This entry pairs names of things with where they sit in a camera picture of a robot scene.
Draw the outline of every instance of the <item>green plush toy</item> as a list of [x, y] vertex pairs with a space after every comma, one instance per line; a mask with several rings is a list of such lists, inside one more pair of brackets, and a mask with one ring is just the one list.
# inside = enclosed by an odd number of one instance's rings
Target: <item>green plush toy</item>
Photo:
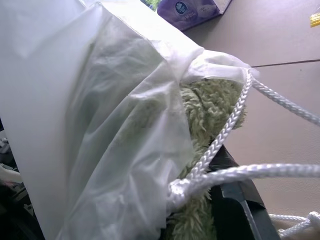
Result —
[[[222, 79], [204, 79], [180, 85], [195, 155], [179, 178], [190, 172], [208, 149], [209, 143], [219, 134], [233, 111], [241, 88], [236, 82]], [[239, 128], [244, 118], [242, 113], [234, 128]], [[167, 219], [167, 228], [161, 240], [215, 240], [211, 208], [209, 192], [191, 199]]]

